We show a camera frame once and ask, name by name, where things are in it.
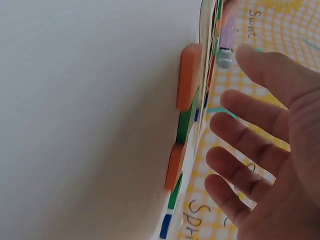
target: orange sticky tab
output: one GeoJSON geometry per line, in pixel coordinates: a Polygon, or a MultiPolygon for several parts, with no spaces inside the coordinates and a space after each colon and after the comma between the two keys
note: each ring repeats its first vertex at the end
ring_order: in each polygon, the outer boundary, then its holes
{"type": "Polygon", "coordinates": [[[202,44],[192,43],[181,53],[178,97],[176,108],[188,111],[199,85],[202,44]]]}
{"type": "Polygon", "coordinates": [[[221,20],[216,21],[216,32],[221,33],[221,20]]]}
{"type": "Polygon", "coordinates": [[[186,154],[187,142],[184,145],[174,144],[171,150],[164,189],[173,191],[181,174],[186,154]]]}

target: blue sticky tab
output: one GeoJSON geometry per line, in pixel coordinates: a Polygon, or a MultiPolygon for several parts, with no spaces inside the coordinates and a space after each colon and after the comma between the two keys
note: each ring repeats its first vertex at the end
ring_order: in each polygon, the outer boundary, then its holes
{"type": "Polygon", "coordinates": [[[160,231],[160,239],[166,239],[168,235],[168,230],[170,226],[172,215],[166,214],[163,218],[162,226],[161,226],[161,231],[160,231]]]}
{"type": "Polygon", "coordinates": [[[198,121],[199,113],[200,113],[200,109],[197,108],[197,109],[195,110],[195,116],[194,116],[194,121],[195,121],[195,122],[198,121]]]}
{"type": "Polygon", "coordinates": [[[204,98],[204,108],[206,108],[206,107],[207,107],[207,104],[208,104],[208,97],[209,97],[209,92],[207,92],[207,93],[205,94],[205,98],[204,98]]]}

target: black letter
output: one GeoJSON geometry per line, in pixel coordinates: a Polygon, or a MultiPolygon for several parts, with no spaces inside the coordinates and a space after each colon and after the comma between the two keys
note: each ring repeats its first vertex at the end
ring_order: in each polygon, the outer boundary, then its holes
{"type": "Polygon", "coordinates": [[[259,14],[258,17],[261,16],[261,12],[260,12],[260,11],[256,11],[256,12],[252,15],[251,9],[250,9],[250,11],[249,11],[249,14],[250,14],[251,17],[254,17],[254,16],[257,15],[257,14],[259,14]]]}
{"type": "Polygon", "coordinates": [[[186,214],[185,212],[184,212],[183,214],[186,215],[186,220],[188,221],[188,223],[189,223],[190,225],[192,225],[192,226],[194,226],[194,227],[199,227],[199,226],[201,225],[202,220],[201,220],[200,218],[190,216],[190,215],[186,214]],[[195,221],[198,221],[198,223],[192,223],[192,222],[190,221],[190,218],[193,219],[193,220],[195,220],[195,221]]]}
{"type": "Polygon", "coordinates": [[[202,208],[207,208],[207,209],[209,210],[209,212],[211,212],[210,207],[208,207],[207,205],[201,205],[196,211],[193,211],[193,210],[191,209],[191,204],[194,203],[195,201],[196,201],[196,200],[192,200],[192,201],[190,202],[190,204],[189,204],[189,209],[190,209],[190,211],[191,211],[193,214],[196,214],[196,213],[199,212],[200,209],[202,209],[202,208]]]}
{"type": "Polygon", "coordinates": [[[190,227],[188,227],[188,226],[186,227],[186,229],[190,230],[190,232],[191,232],[190,236],[192,236],[192,235],[194,234],[194,231],[195,231],[195,232],[199,232],[199,230],[192,229],[192,228],[190,228],[190,227]]]}

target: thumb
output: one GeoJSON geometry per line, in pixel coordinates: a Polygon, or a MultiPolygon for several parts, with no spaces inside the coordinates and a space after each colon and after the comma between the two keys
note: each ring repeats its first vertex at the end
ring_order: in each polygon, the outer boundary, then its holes
{"type": "Polygon", "coordinates": [[[242,44],[236,51],[236,61],[253,82],[267,88],[287,108],[320,89],[317,72],[281,53],[259,52],[242,44]]]}

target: purple pencil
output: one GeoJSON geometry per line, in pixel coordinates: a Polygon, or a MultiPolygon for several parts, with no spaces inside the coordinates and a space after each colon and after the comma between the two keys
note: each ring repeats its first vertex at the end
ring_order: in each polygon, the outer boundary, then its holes
{"type": "Polygon", "coordinates": [[[234,51],[236,33],[235,23],[236,14],[234,13],[221,29],[217,65],[222,69],[228,69],[232,64],[232,53],[234,51]]]}

